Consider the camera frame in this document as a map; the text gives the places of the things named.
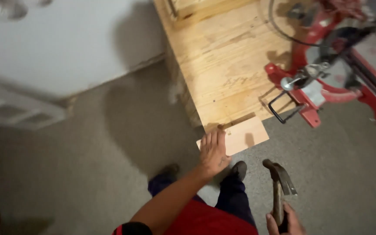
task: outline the hammer head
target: hammer head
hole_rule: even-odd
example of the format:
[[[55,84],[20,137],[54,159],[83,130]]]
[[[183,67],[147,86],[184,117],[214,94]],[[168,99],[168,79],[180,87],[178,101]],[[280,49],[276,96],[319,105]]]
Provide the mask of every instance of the hammer head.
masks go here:
[[[265,159],[262,164],[264,167],[269,169],[271,173],[271,178],[273,181],[279,181],[281,183],[282,191],[284,195],[297,195],[297,190],[295,190],[294,184],[291,182],[291,178],[287,171],[278,163],[273,163],[269,159]]]

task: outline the hand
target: hand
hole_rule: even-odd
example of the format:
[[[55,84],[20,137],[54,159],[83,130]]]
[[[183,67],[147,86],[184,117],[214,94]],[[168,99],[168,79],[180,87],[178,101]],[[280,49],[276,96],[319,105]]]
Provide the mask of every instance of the hand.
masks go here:
[[[287,202],[283,203],[285,216],[288,219],[288,232],[283,234],[306,235],[306,229],[301,225],[294,209]],[[278,226],[271,214],[266,215],[269,235],[279,235]]]
[[[211,179],[228,166],[232,160],[226,155],[226,132],[216,130],[203,136],[200,146],[199,168]]]

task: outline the power cord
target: power cord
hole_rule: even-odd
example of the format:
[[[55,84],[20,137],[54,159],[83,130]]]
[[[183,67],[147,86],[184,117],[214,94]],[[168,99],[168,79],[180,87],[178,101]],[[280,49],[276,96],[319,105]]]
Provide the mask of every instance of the power cord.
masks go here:
[[[286,34],[275,23],[274,16],[272,15],[273,11],[274,11],[274,0],[270,0],[270,2],[269,2],[269,13],[268,13],[269,22],[271,22],[272,26],[278,31],[278,33],[280,33],[282,36],[284,36],[288,40],[294,41],[294,42],[302,44],[302,45],[315,46],[315,47],[329,47],[329,46],[322,45],[322,44],[306,43],[306,42],[303,42],[301,40],[295,39],[295,38],[291,37],[290,35]]]

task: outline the pants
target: pants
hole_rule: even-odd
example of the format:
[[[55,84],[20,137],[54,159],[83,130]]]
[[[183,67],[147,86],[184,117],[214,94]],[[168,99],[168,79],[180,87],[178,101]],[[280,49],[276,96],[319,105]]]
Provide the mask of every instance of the pants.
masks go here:
[[[175,181],[175,176],[166,174],[157,175],[149,181],[149,193],[155,196]],[[205,203],[198,195],[196,195],[193,200]],[[220,183],[220,195],[218,196],[215,207],[256,227],[255,220],[250,211],[245,186],[236,175],[228,175]]]

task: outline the gray floor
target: gray floor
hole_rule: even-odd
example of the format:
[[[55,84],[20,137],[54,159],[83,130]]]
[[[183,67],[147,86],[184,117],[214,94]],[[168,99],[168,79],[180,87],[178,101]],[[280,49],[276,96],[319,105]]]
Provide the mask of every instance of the gray floor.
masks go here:
[[[43,234],[111,234],[150,195],[147,178],[170,162],[196,164],[196,133],[168,103],[163,63],[82,94],[75,115],[37,132],[0,128],[0,212],[46,221]],[[238,153],[250,206],[266,234],[272,183],[261,161],[282,164],[299,195],[288,198],[309,234],[376,234],[376,124],[358,102],[327,104],[322,126],[299,116],[264,120],[270,139]],[[218,189],[200,195],[209,205]]]

